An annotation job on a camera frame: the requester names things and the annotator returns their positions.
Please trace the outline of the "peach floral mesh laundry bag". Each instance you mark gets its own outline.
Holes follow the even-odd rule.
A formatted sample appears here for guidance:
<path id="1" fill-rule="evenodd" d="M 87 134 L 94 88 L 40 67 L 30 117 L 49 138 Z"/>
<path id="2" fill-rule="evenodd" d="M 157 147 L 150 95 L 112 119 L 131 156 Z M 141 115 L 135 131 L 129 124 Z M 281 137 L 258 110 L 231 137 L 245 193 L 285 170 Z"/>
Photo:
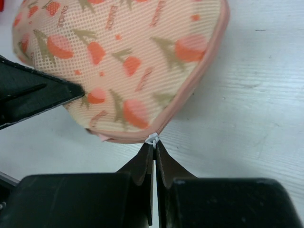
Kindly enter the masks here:
<path id="1" fill-rule="evenodd" d="M 229 19 L 225 0 L 25 0 L 12 25 L 25 64 L 80 84 L 65 105 L 104 141 L 160 133 L 212 62 Z"/>

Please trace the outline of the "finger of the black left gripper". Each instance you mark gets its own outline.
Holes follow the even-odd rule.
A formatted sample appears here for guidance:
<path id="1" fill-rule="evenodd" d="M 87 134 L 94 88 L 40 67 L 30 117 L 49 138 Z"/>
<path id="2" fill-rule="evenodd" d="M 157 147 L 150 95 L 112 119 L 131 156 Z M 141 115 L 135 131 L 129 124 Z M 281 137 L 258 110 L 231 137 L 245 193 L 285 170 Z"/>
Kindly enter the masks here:
<path id="1" fill-rule="evenodd" d="M 0 128 L 85 95 L 81 85 L 0 57 Z"/>

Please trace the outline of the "white zipper pull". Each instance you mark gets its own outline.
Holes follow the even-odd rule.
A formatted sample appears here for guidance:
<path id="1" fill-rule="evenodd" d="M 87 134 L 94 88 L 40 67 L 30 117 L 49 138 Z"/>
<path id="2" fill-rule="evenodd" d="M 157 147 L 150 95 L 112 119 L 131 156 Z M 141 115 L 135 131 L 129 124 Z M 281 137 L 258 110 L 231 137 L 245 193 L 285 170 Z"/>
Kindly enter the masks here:
<path id="1" fill-rule="evenodd" d="M 148 145 L 152 145 L 155 149 L 159 139 L 159 135 L 157 133 L 153 133 L 148 136 L 148 138 L 145 140 L 145 143 Z"/>

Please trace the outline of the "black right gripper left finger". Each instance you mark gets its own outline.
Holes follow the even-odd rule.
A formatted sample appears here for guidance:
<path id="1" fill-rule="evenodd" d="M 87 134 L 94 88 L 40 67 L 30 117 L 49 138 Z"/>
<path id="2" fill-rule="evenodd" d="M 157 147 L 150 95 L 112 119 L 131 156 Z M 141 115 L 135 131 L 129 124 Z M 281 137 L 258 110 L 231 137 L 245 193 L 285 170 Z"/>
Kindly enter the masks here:
<path id="1" fill-rule="evenodd" d="M 3 228 L 147 228 L 152 224 L 153 146 L 114 173 L 23 178 L 0 215 Z"/>

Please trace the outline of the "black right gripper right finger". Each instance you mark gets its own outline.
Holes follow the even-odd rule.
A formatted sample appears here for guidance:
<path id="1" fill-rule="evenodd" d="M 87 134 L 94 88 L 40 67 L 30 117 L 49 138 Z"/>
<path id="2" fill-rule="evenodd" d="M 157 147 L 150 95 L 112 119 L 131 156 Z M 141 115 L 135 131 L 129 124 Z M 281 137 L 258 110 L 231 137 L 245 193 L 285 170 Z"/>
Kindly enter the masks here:
<path id="1" fill-rule="evenodd" d="M 161 228 L 299 228 L 287 190 L 267 178 L 198 178 L 155 149 Z"/>

